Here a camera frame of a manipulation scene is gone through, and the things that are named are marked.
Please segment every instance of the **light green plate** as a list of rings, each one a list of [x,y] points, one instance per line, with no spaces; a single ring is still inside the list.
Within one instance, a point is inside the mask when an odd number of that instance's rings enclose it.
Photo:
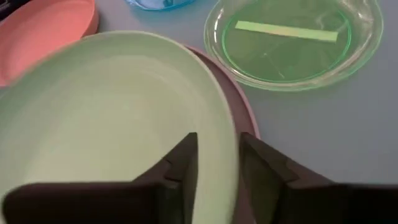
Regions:
[[[193,223],[229,224],[238,147],[216,79],[169,39],[94,35],[28,71],[0,99],[0,194],[30,182],[132,180],[188,132],[199,138]]]
[[[205,45],[241,83],[301,91],[361,68],[383,24],[378,0],[221,0],[207,18]]]

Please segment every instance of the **plastic dish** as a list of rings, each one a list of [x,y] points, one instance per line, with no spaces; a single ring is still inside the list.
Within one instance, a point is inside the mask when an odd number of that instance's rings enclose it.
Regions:
[[[195,0],[126,0],[130,5],[146,11],[166,11],[180,8]]]
[[[241,83],[300,91],[357,71],[382,32],[377,0],[220,1],[207,18],[205,46]]]
[[[34,0],[0,24],[0,86],[59,48],[94,34],[94,0]]]
[[[232,219],[238,144],[228,103],[206,65],[172,40],[86,37],[29,69],[0,99],[0,118],[0,195],[35,182],[132,180],[197,132],[194,223]]]
[[[238,134],[247,132],[260,139],[259,128],[249,101],[233,76],[224,71],[217,63],[199,50],[193,47],[187,48],[198,56],[210,69],[214,77],[216,77],[218,84],[220,84],[220,87],[223,89],[229,108],[231,109],[236,132]]]

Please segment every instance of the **table surface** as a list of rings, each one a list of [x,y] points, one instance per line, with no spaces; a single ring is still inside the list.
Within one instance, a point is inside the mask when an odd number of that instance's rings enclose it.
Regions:
[[[216,0],[167,12],[96,0],[99,31],[144,30],[204,50],[203,28]],[[384,37],[374,57],[351,78],[300,93],[243,86],[262,139],[338,182],[398,183],[398,1],[382,0]]]

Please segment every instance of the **mauve plate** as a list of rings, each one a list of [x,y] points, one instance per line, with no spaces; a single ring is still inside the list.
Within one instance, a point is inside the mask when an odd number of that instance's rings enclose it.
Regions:
[[[227,98],[229,108],[231,109],[233,119],[235,122],[236,132],[238,136],[241,132],[247,132],[260,139],[260,134],[256,119],[241,87],[236,83],[234,78],[225,70],[223,70],[216,62],[212,61],[205,54],[200,51],[188,47],[195,53],[213,72],[218,84],[224,91]],[[254,216],[250,209],[250,200],[246,188],[244,186],[243,178],[239,178],[239,192],[236,199],[236,207],[234,213],[234,224],[252,224]]]

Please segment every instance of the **clear plastic plate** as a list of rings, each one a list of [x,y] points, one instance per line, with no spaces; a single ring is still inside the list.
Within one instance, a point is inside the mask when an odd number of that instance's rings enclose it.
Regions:
[[[377,0],[220,1],[207,18],[205,46],[241,83],[300,91],[353,74],[382,32]]]

